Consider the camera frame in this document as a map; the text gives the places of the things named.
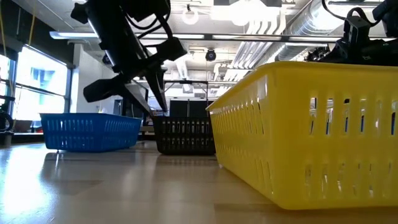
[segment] ceiling light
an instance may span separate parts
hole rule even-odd
[[[180,39],[204,39],[203,34],[174,34],[174,37]],[[147,34],[143,39],[167,39],[167,34]]]
[[[186,5],[186,4],[190,4],[190,5],[199,4],[199,5],[201,5],[201,1],[181,1],[181,0],[176,0],[176,1],[170,1],[170,3],[171,4],[183,4],[183,5]]]
[[[147,47],[147,50],[153,55],[157,53],[156,47]]]
[[[371,40],[379,40],[380,38],[371,38]],[[395,38],[381,38],[384,41],[395,40]]]
[[[199,13],[196,9],[191,9],[190,12],[193,12],[193,15],[191,17],[187,17],[188,12],[189,11],[187,8],[185,8],[182,11],[182,15],[181,15],[182,21],[184,21],[184,23],[186,23],[188,25],[194,25],[199,20]]]
[[[327,47],[328,44],[317,44],[317,43],[286,43],[286,46],[293,46],[293,47]]]
[[[251,16],[252,10],[251,5],[247,1],[238,1],[232,5],[230,5],[230,10],[228,11],[231,16],[231,21],[236,26],[245,26]]]
[[[93,32],[57,32],[50,31],[50,36],[53,39],[84,39],[84,38],[98,38]]]
[[[209,84],[227,84],[227,85],[235,85],[238,82],[232,82],[232,81],[209,81]]]
[[[215,40],[237,40],[237,41],[271,41],[280,42],[281,36],[279,35],[251,35],[251,34],[217,34],[212,37]]]

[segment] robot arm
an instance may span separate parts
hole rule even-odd
[[[323,7],[329,12],[326,3]],[[380,3],[373,9],[373,18],[376,22],[370,22],[361,8],[353,8],[346,18],[342,18],[345,20],[344,36],[337,40],[336,47],[332,51],[316,49],[308,55],[307,61],[398,66],[398,39],[385,42],[369,38],[370,28],[381,21],[388,37],[398,37],[398,1]]]
[[[150,26],[139,27],[130,17],[139,22],[152,14],[156,15],[156,20],[150,26],[157,21],[160,25],[137,37],[130,24],[143,29]],[[83,90],[88,102],[120,95],[150,114],[150,108],[143,97],[131,93],[125,87],[134,77],[145,77],[159,105],[167,110],[163,85],[165,71],[161,65],[165,60],[176,60],[187,53],[180,41],[172,35],[167,24],[169,16],[170,1],[166,0],[87,0],[84,4],[75,4],[71,17],[83,24],[90,23],[100,39],[99,46],[105,50],[113,65],[113,72],[118,73],[110,80],[97,80],[88,85]],[[168,39],[157,45],[157,53],[152,55],[139,38],[161,27],[166,31]]]

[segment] ceiling pipe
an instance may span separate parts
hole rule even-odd
[[[249,28],[246,31],[246,34],[251,34],[253,28],[254,28],[254,21],[249,21]],[[243,48],[245,48],[245,46],[246,46],[246,43],[241,42],[241,44],[239,45],[238,51],[236,52],[235,58],[232,60],[232,63],[231,63],[232,67],[235,64],[236,60],[241,56],[242,50],[243,50]]]
[[[259,29],[261,28],[261,22],[260,21],[251,21],[252,24],[252,30],[248,30],[248,34],[257,34],[257,32],[259,31]],[[240,63],[240,61],[243,59],[244,54],[247,53],[248,48],[250,47],[250,42],[242,42],[241,46],[239,47],[238,50],[238,54],[236,54],[233,62],[232,62],[232,67],[233,68],[239,68],[238,65]]]
[[[261,22],[261,28],[258,32],[258,34],[264,34],[267,30],[269,30],[268,26],[268,21],[262,21]],[[255,53],[255,51],[258,49],[260,42],[252,42],[250,44],[250,47],[248,48],[247,54],[245,54],[244,58],[239,62],[238,68],[246,68],[244,64],[250,60],[252,55]]]
[[[357,5],[360,3],[352,3],[350,6]],[[335,11],[344,16],[350,10],[350,6],[340,6],[339,10]],[[294,20],[289,21],[290,25],[282,35],[328,35],[343,23],[344,21],[326,12],[321,0],[311,0]],[[306,46],[286,46],[283,43],[273,43],[255,66],[275,60],[292,60],[307,49]]]
[[[271,20],[271,25],[267,30],[266,34],[280,34],[286,27],[286,17],[281,11],[279,17],[275,17]],[[253,68],[254,64],[264,55],[264,52],[270,46],[268,42],[260,42],[258,48],[251,55],[250,59],[244,64],[245,68]]]
[[[180,57],[180,58],[176,59],[175,65],[177,67],[178,74],[180,75],[180,78],[182,80],[189,79],[188,78],[188,68],[187,68],[187,64],[185,63],[185,58]]]
[[[214,70],[213,70],[213,72],[214,72],[214,79],[213,79],[213,81],[217,81],[217,78],[218,78],[218,76],[220,75],[220,72],[219,72],[219,68],[221,67],[221,63],[217,63],[217,64],[215,64],[214,65]]]

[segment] blue basket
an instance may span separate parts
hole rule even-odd
[[[104,152],[136,144],[141,119],[101,113],[40,114],[48,149]]]

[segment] window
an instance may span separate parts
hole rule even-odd
[[[40,113],[63,113],[65,99],[17,87],[12,117],[18,120],[40,121]]]
[[[0,95],[5,96],[7,90],[7,85],[5,82],[0,82]],[[4,99],[0,99],[0,105],[4,103]]]
[[[66,65],[24,47],[18,58],[12,117],[40,121],[40,113],[65,112],[67,76]]]
[[[17,83],[65,95],[68,68],[27,47],[19,53]]]
[[[7,57],[0,55],[0,77],[2,79],[8,79],[10,62],[11,61]]]

